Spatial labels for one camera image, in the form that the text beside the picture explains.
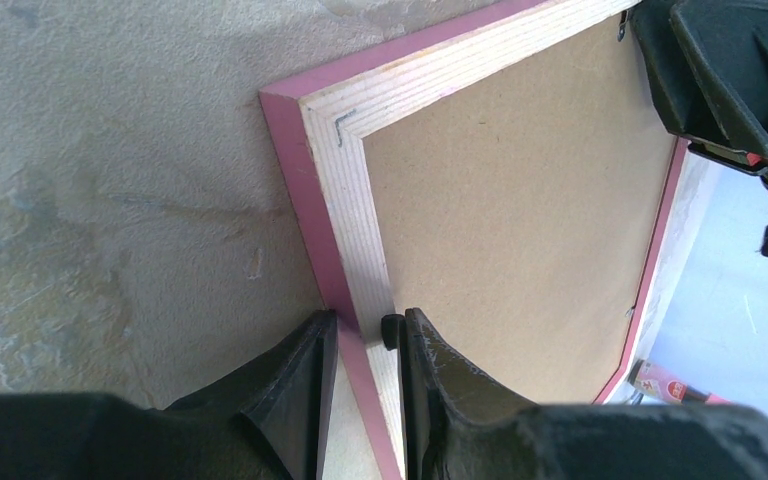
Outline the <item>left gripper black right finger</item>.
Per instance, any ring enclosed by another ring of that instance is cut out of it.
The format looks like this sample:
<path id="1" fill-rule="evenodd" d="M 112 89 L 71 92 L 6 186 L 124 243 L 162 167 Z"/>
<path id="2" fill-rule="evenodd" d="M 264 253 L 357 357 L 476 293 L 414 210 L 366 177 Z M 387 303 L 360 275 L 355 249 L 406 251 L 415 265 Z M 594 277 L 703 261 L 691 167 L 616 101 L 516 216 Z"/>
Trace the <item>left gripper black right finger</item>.
<path id="1" fill-rule="evenodd" d="M 409 479 L 768 479 L 768 418 L 734 405 L 540 405 L 450 346 L 423 311 L 381 321 L 398 354 Z"/>

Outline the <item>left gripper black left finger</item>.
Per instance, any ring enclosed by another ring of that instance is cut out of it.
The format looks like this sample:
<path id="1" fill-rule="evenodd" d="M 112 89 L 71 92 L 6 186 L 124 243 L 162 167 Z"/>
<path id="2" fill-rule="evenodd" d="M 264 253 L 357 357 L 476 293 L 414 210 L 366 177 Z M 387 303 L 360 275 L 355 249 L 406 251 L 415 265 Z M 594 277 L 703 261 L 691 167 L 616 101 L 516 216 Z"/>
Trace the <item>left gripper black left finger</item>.
<path id="1" fill-rule="evenodd" d="M 102 393 L 0 394 L 0 479 L 318 479 L 337 330 L 334 312 L 317 311 L 162 410 Z"/>

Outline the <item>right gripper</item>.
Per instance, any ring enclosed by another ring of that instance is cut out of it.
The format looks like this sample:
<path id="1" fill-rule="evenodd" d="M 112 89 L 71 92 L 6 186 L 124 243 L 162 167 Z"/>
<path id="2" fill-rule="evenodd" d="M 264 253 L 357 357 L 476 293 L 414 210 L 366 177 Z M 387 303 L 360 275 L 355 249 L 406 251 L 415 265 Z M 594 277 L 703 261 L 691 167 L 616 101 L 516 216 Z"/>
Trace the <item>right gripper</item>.
<path id="1" fill-rule="evenodd" d="M 667 131 L 746 151 L 689 143 L 768 192 L 768 1 L 643 1 L 631 25 Z M 768 258 L 768 226 L 760 253 Z"/>

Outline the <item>brown cardboard backing board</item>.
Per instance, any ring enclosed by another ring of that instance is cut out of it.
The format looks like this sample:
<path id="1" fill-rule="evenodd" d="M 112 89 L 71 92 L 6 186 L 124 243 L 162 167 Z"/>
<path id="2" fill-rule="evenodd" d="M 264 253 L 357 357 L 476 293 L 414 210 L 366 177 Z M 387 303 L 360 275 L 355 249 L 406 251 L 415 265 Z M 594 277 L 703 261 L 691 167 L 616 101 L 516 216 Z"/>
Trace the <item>brown cardboard backing board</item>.
<path id="1" fill-rule="evenodd" d="M 367 137 L 397 311 L 539 403 L 616 372 L 674 146 L 603 21 Z"/>

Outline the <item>pink wooden photo frame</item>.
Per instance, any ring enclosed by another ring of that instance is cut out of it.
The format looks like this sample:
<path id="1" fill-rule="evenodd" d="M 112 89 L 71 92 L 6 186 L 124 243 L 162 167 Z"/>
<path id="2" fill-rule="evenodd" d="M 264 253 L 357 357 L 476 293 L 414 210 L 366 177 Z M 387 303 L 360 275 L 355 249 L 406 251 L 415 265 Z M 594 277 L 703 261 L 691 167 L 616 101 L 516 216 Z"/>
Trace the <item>pink wooden photo frame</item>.
<path id="1" fill-rule="evenodd" d="M 262 89 L 261 104 L 314 276 L 340 321 L 343 367 L 385 479 L 405 477 L 395 352 L 380 320 L 397 311 L 375 208 L 367 137 L 630 9 L 627 1 L 501 1 Z M 638 347 L 641 316 L 684 163 L 674 140 L 613 399 Z"/>

